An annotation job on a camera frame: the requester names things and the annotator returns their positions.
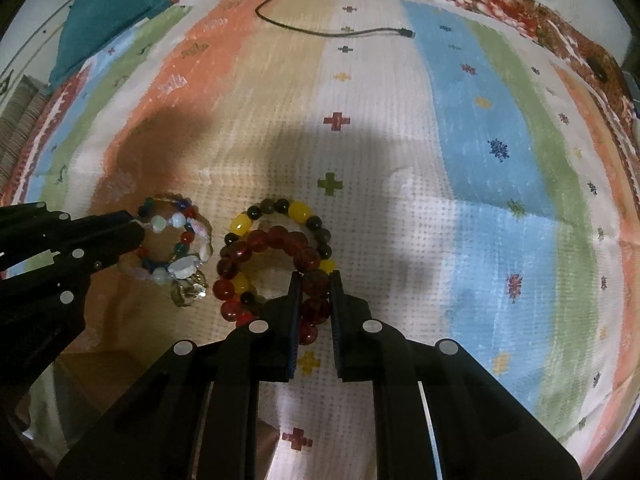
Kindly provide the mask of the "grey striped cushion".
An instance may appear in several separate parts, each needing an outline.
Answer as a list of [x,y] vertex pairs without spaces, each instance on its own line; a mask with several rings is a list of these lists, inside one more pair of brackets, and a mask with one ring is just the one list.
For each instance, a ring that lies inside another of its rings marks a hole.
[[48,90],[31,76],[23,76],[1,113],[1,188],[5,188],[18,158],[48,104]]

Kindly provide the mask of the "teal cloth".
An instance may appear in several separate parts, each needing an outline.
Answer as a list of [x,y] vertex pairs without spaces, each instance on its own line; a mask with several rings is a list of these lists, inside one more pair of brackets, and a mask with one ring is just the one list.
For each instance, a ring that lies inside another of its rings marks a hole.
[[129,27],[170,6],[170,0],[75,0],[61,32],[50,88],[64,84],[87,58]]

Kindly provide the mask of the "small black object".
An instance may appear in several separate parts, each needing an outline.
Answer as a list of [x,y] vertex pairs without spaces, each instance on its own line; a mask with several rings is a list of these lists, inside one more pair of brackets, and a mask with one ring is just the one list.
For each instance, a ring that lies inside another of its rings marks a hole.
[[606,84],[608,82],[608,74],[606,70],[599,62],[598,58],[593,55],[589,55],[586,58],[586,62],[588,66],[591,68],[593,75],[597,78],[598,81],[602,82],[602,84]]

